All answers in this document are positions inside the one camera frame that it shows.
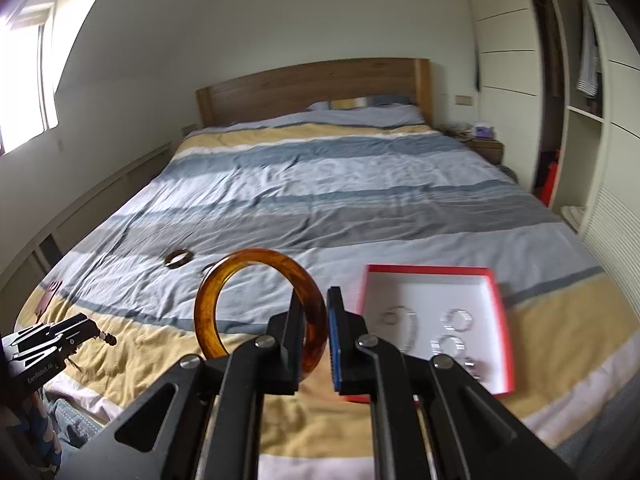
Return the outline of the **red object in wardrobe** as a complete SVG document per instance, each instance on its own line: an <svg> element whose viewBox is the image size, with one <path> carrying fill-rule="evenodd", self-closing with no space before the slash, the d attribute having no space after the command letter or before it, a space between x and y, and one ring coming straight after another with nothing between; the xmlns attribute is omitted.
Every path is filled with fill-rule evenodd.
<svg viewBox="0 0 640 480"><path fill-rule="evenodd" d="M559 168L560 151L542 152L540 154L534 194L544 204L549 206L553 193L556 173Z"/></svg>

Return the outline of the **amber orange bangle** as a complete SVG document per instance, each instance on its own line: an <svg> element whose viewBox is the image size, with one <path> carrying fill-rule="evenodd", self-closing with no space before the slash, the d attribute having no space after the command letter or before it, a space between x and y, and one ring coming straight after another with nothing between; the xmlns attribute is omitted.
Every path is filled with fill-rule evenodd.
<svg viewBox="0 0 640 480"><path fill-rule="evenodd" d="M292 292L304 315L302 376L319 364L328 339L328 314L322 292L294 259L272 249L237 250L216 262L198 286L193 322L198 345L209 359L226 356L222 336L247 335L286 309Z"/></svg>

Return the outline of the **thin silver bangle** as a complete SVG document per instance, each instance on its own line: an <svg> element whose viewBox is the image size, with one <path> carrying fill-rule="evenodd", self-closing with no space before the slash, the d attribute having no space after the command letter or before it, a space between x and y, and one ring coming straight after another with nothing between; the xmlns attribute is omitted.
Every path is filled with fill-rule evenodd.
<svg viewBox="0 0 640 480"><path fill-rule="evenodd" d="M206 278L206 276L209 274L209 272L213 269L214 266L216 266L216 263L211 262L211 263L207 263L206 266L203 266L201 268L200 277L202 280Z"/></svg>

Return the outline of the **beige wall switch plate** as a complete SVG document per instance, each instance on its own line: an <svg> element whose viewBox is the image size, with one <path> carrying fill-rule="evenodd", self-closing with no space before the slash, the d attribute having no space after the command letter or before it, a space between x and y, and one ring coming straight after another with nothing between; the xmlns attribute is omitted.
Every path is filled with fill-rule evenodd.
<svg viewBox="0 0 640 480"><path fill-rule="evenodd" d="M454 104L457 106L473 106L474 98L472 96L464 96L463 94L457 94L454 97Z"/></svg>

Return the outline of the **striped duvet cover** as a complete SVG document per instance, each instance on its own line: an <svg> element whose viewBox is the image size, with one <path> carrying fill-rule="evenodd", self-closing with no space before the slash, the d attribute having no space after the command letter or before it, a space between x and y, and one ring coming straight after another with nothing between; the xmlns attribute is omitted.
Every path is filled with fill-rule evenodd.
<svg viewBox="0 0 640 480"><path fill-rule="evenodd" d="M516 387L506 407L582 479L619 479L639 457L639 321L556 214L461 143L424 125L347 127L313 117L207 129L72 248L43 319L76 313L90 340L47 392L119 415L198 350L192 313L207 263L282 252L321 289L359 302L369 264L478 266L506 308ZM189 249L175 270L164 258Z"/></svg>

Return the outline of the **window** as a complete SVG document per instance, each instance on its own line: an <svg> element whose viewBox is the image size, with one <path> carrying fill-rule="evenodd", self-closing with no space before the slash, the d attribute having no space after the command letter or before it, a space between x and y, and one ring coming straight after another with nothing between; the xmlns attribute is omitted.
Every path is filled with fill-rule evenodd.
<svg viewBox="0 0 640 480"><path fill-rule="evenodd" d="M1 24L1 153L19 148L58 125L44 44L52 3L26 6Z"/></svg>

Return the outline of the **hanging striped shirt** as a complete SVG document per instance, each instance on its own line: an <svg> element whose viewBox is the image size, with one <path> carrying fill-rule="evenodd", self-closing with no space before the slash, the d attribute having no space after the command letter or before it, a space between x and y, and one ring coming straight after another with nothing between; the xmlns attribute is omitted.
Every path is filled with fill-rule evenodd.
<svg viewBox="0 0 640 480"><path fill-rule="evenodd" d="M594 99L599 90L599 51L596 30L587 0L582 0L582 52L576 89L588 99Z"/></svg>

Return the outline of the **red jewelry box tray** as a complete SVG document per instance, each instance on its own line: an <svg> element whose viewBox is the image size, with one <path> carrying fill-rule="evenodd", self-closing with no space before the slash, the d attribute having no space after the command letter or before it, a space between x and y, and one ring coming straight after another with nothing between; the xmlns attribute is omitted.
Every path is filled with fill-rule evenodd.
<svg viewBox="0 0 640 480"><path fill-rule="evenodd" d="M369 264L355 312L408 356L446 353L495 396L515 390L506 309L488 268Z"/></svg>

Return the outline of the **wooden headboard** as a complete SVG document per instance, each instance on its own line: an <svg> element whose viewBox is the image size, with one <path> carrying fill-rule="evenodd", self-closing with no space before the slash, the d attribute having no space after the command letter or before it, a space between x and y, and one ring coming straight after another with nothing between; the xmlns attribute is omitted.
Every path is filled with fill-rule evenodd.
<svg viewBox="0 0 640 480"><path fill-rule="evenodd" d="M346 58L265 70L198 89L201 123L225 127L302 112L314 102L401 94L434 120L427 58Z"/></svg>

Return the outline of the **white wardrobe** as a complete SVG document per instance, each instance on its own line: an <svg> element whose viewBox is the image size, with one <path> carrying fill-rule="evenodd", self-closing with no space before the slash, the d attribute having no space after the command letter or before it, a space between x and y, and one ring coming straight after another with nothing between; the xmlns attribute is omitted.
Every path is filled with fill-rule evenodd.
<svg viewBox="0 0 640 480"><path fill-rule="evenodd" d="M480 118L534 190L542 152L560 151L549 207L631 304L639 301L639 39L618 0L587 0L599 90L576 89L582 0L468 0Z"/></svg>

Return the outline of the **low white side cabinet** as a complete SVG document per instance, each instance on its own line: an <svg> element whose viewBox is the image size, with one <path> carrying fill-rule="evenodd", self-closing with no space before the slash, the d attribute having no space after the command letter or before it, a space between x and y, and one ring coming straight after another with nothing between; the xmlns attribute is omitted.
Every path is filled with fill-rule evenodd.
<svg viewBox="0 0 640 480"><path fill-rule="evenodd" d="M14 278L43 278L75 245L130 200L166 167L171 144L150 151L98 183L57 214L1 273L1 288Z"/></svg>

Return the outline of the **grey-blue pillow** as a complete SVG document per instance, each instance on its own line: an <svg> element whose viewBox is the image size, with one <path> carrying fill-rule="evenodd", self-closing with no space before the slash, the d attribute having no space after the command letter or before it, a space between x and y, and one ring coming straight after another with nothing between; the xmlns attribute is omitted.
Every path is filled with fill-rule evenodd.
<svg viewBox="0 0 640 480"><path fill-rule="evenodd" d="M394 128L427 124L416 103L400 94L320 101L307 110L317 122L332 125Z"/></svg>

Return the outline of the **dark brown bangle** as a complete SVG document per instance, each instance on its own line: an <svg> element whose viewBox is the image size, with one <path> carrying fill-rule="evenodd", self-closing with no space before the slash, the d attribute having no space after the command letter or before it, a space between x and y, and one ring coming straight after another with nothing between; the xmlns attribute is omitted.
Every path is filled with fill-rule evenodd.
<svg viewBox="0 0 640 480"><path fill-rule="evenodd" d="M166 266L167 269L175 270L180 268L180 266L185 266L193 257L194 253L189 249L176 249L165 256L164 266Z"/></svg>

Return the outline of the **wooden nightstand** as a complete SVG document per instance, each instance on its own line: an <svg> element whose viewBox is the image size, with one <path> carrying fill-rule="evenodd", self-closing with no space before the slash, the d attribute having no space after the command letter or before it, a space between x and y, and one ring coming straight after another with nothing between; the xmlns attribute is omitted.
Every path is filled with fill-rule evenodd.
<svg viewBox="0 0 640 480"><path fill-rule="evenodd" d="M491 165L499 166L503 161L504 146L495 139L473 138L463 144L477 155L482 156Z"/></svg>

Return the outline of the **purple tissue box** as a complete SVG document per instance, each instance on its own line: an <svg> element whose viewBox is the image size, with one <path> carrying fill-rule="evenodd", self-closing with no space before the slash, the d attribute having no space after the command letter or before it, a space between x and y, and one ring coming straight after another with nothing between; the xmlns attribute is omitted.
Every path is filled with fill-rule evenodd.
<svg viewBox="0 0 640 480"><path fill-rule="evenodd" d="M473 126L473 134L480 139L493 139L495 137L495 128L489 122L478 122Z"/></svg>

